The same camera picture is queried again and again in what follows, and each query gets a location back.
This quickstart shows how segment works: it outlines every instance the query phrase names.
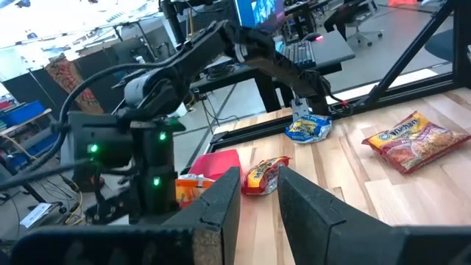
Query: monitor screen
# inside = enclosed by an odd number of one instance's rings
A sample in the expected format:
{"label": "monitor screen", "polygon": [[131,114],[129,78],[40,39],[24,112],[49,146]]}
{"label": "monitor screen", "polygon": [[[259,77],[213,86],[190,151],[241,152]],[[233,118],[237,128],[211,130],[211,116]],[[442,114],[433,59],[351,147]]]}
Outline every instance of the monitor screen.
{"label": "monitor screen", "polygon": [[235,0],[240,24],[273,32],[284,21],[283,0]]}

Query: office chair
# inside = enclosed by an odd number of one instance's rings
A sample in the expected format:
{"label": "office chair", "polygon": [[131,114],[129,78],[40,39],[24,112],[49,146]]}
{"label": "office chair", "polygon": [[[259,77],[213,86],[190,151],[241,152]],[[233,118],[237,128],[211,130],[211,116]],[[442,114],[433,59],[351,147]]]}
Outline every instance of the office chair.
{"label": "office chair", "polygon": [[356,28],[356,32],[353,35],[349,36],[347,39],[355,38],[358,41],[358,43],[361,43],[361,41],[364,41],[366,42],[368,46],[371,46],[373,42],[371,41],[370,38],[368,38],[367,35],[375,34],[379,38],[382,38],[383,30],[378,30],[378,31],[373,31],[373,32],[361,32],[359,27],[364,22],[368,21],[368,19],[370,19],[376,14],[376,12],[378,11],[378,6],[376,5],[376,3],[374,3],[373,0],[366,0],[366,1],[363,1],[361,4],[368,4],[368,11],[357,14],[354,17],[352,22],[345,24],[346,27]]}

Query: black metal frame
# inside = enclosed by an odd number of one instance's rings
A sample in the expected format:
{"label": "black metal frame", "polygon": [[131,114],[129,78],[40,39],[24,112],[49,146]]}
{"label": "black metal frame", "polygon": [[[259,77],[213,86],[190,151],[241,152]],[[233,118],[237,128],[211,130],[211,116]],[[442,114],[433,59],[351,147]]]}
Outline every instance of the black metal frame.
{"label": "black metal frame", "polygon": [[[454,12],[453,72],[388,89],[451,12]],[[365,100],[365,96],[349,99],[348,102],[351,105],[356,105],[355,112],[342,116],[339,116],[337,112],[337,110],[341,110],[342,104],[336,103],[331,105],[331,115],[333,119],[340,119],[345,116],[351,116],[457,88],[471,88],[471,79],[469,77],[467,78],[467,74],[471,74],[471,62],[467,58],[467,46],[471,44],[471,34],[469,33],[469,28],[471,27],[470,13],[471,1],[448,0],[437,13],[432,15],[432,19],[421,33],[412,41],[411,45],[391,67],[380,83],[373,88],[372,92],[368,95],[370,99]],[[249,127],[215,134],[206,149],[206,153],[284,133],[285,128],[291,123],[292,117],[286,116]]]}

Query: snack bag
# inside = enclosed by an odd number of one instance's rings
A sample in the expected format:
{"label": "snack bag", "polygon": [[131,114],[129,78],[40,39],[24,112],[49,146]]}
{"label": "snack bag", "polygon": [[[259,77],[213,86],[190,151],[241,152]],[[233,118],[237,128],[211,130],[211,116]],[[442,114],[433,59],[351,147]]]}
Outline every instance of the snack bag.
{"label": "snack bag", "polygon": [[277,188],[278,167],[287,166],[289,157],[282,156],[261,161],[247,172],[242,181],[244,194],[270,194]]}
{"label": "snack bag", "polygon": [[417,111],[391,130],[364,139],[401,173],[411,173],[468,141],[471,135],[439,127]]}
{"label": "snack bag", "polygon": [[180,209],[190,205],[207,188],[211,187],[213,183],[214,180],[205,178],[202,175],[187,174],[179,176],[175,180],[175,197],[180,205]]}
{"label": "snack bag", "polygon": [[308,144],[324,140],[331,129],[331,117],[304,115],[287,127],[285,134],[299,144]]}

